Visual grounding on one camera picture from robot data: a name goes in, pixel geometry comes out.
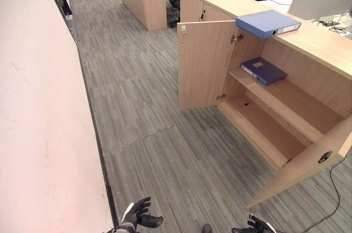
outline door hinge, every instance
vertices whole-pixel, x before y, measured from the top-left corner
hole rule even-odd
[[[285,162],[285,165],[284,165],[284,167],[286,167],[287,166],[287,164],[289,163],[289,162],[291,162],[293,160],[293,158],[291,158],[291,159],[288,159],[286,162]]]
[[[233,36],[231,37],[231,43],[240,41],[240,40],[242,40],[243,38],[244,38],[244,36],[243,36],[242,34],[240,34],[239,36],[233,35]]]
[[[181,26],[181,33],[185,34],[187,32],[187,26]]]
[[[222,94],[221,96],[217,96],[216,100],[219,100],[219,99],[224,98],[224,97],[226,97],[226,94]]]

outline cabinet door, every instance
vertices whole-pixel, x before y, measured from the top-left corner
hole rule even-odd
[[[218,104],[237,32],[233,21],[178,23],[180,109]]]
[[[248,204],[248,208],[308,179],[323,168],[343,159],[351,145],[352,116],[349,116],[276,173],[268,185]],[[318,163],[318,160],[329,151],[332,151],[330,157],[324,162]]]
[[[235,17],[223,12],[222,10],[204,2],[203,5],[204,21],[214,20],[235,20]]]
[[[203,11],[203,1],[201,0],[181,0],[181,22],[200,21]]]

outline gray carpet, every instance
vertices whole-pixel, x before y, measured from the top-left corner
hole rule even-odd
[[[119,219],[146,196],[165,221],[144,233],[226,233],[249,213],[294,233],[334,210],[328,170],[247,210],[274,170],[217,108],[178,109],[176,29],[147,32],[122,0],[70,2]],[[334,171],[339,210],[309,232],[351,232],[351,160]]]

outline cabinet top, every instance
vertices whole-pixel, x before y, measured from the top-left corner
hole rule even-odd
[[[234,18],[272,9],[255,0],[202,1],[232,15]],[[280,13],[296,19],[302,24],[299,30],[275,36],[273,37],[275,40],[352,79],[352,40],[324,30],[291,14]]]

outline white desk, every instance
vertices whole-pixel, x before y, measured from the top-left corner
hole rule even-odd
[[[259,3],[267,5],[273,9],[276,9],[281,12],[288,13],[288,10],[291,6],[293,0],[269,0],[269,1],[259,1]],[[333,18],[332,20],[339,22],[338,25],[335,25],[335,27],[349,27],[352,28],[352,18],[350,16],[337,16]],[[325,27],[325,26],[319,26],[322,29],[329,30],[331,27]],[[352,40],[352,35],[349,32],[346,32],[345,34],[339,33],[340,36],[347,37]]]
[[[259,3],[270,6],[274,9],[280,10],[281,12],[287,13],[293,0],[269,0],[259,1]]]

